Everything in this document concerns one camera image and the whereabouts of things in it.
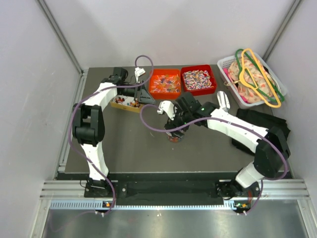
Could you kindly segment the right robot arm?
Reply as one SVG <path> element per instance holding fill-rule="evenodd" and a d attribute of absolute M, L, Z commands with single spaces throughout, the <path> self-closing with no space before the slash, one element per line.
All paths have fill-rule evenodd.
<path fill-rule="evenodd" d="M 255 182 L 277 179 L 281 167 L 288 169 L 290 149 L 281 128 L 266 128 L 246 122 L 228 113 L 225 97 L 219 97 L 218 101 L 219 105 L 212 102 L 201 104 L 187 92 L 175 103 L 160 102 L 157 113 L 167 115 L 164 129 L 171 137 L 182 138 L 189 126 L 195 124 L 227 135 L 249 149 L 254 154 L 254 160 L 243 167 L 229 185 L 219 188 L 225 198 L 243 196 Z"/>

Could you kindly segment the gold candy tin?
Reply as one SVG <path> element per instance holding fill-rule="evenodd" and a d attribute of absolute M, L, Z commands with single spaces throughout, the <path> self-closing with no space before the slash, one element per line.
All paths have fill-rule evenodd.
<path fill-rule="evenodd" d="M 117 95 L 111 101 L 110 105 L 113 108 L 122 109 L 129 112 L 139 113 L 144 106 L 134 97 Z"/>

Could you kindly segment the metal scoop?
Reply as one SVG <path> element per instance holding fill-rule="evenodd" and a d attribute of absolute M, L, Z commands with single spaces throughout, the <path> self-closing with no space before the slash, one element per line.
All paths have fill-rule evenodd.
<path fill-rule="evenodd" d="M 230 102 L 227 94 L 224 91 L 218 91 L 216 96 L 220 109 L 224 110 L 225 112 L 228 112 L 230 110 Z"/>

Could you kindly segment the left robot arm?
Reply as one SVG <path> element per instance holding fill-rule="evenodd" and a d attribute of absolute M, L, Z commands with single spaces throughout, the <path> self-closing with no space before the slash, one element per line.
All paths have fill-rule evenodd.
<path fill-rule="evenodd" d="M 72 135 L 88 158 L 89 178 L 85 197 L 107 197 L 113 194 L 102 147 L 106 132 L 103 110 L 109 103 L 140 109 L 142 105 L 156 102 L 142 83 L 126 82 L 127 77 L 126 69 L 114 68 L 113 73 L 101 81 L 98 89 L 87 100 L 73 107 Z"/>

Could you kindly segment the clear glass jar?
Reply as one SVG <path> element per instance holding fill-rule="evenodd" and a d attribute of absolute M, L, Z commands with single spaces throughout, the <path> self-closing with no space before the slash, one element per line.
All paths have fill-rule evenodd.
<path fill-rule="evenodd" d="M 184 137 L 184 133 L 182 132 L 167 132 L 166 134 L 168 136 L 168 140 L 173 143 L 181 142 Z"/>

